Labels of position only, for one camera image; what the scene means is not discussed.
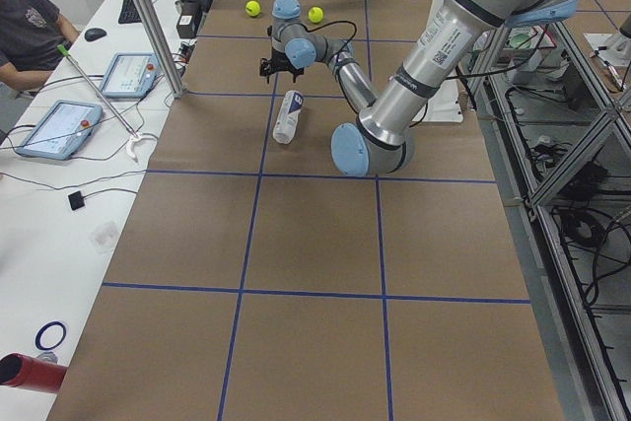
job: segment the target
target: keyboard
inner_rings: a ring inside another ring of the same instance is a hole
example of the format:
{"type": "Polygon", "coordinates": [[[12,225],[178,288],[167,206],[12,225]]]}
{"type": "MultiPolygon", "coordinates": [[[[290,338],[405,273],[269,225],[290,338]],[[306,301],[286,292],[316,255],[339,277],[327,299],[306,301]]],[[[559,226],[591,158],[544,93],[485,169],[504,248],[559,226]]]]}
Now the keyboard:
{"type": "Polygon", "coordinates": [[[137,24],[140,22],[140,14],[133,0],[122,0],[118,22],[120,24],[137,24]]]}

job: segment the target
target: black mouse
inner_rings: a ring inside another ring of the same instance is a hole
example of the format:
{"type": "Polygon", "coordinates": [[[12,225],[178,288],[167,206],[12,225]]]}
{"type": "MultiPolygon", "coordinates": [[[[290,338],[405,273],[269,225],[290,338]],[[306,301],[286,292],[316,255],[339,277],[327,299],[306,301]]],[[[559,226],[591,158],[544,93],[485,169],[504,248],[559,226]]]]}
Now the black mouse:
{"type": "Polygon", "coordinates": [[[105,35],[107,35],[107,32],[105,30],[93,28],[87,29],[86,32],[83,34],[83,38],[85,38],[86,41],[94,41],[95,39],[102,38],[105,35]]]}

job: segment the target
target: tennis ball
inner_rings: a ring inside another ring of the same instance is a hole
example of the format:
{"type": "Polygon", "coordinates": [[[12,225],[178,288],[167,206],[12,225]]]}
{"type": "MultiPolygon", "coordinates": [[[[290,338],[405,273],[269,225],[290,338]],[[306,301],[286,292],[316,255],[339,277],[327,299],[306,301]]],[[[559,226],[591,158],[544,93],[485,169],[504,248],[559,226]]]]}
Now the tennis ball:
{"type": "Polygon", "coordinates": [[[319,24],[324,18],[324,11],[320,7],[311,7],[309,9],[309,20],[312,24],[319,24]]]}
{"type": "Polygon", "coordinates": [[[251,17],[256,17],[258,14],[260,14],[260,4],[255,0],[250,0],[245,4],[245,11],[251,17]]]}

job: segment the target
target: blue and white device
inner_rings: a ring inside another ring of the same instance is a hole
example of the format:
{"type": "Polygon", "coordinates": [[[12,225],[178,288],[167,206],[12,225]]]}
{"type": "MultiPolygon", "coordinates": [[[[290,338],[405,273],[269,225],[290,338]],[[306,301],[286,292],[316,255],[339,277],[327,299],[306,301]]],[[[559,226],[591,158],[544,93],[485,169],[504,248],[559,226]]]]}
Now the blue and white device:
{"type": "Polygon", "coordinates": [[[147,96],[160,72],[154,53],[116,53],[101,81],[108,99],[137,101],[147,96]]]}
{"type": "Polygon", "coordinates": [[[103,108],[98,104],[57,101],[16,148],[16,153],[67,160],[92,135],[102,114],[103,108]]]}

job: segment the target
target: person's arm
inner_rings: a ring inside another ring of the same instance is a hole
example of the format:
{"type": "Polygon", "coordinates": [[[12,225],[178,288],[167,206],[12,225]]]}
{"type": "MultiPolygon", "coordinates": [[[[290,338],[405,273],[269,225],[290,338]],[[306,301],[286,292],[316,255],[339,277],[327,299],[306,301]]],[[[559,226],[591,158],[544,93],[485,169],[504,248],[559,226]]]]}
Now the person's arm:
{"type": "Polygon", "coordinates": [[[79,36],[79,32],[75,29],[75,26],[70,23],[63,15],[59,14],[55,25],[59,28],[61,34],[71,43],[75,42],[75,39],[79,36]]]}
{"type": "Polygon", "coordinates": [[[43,86],[52,71],[18,71],[13,63],[0,66],[0,82],[16,91],[27,91],[43,86]]]}

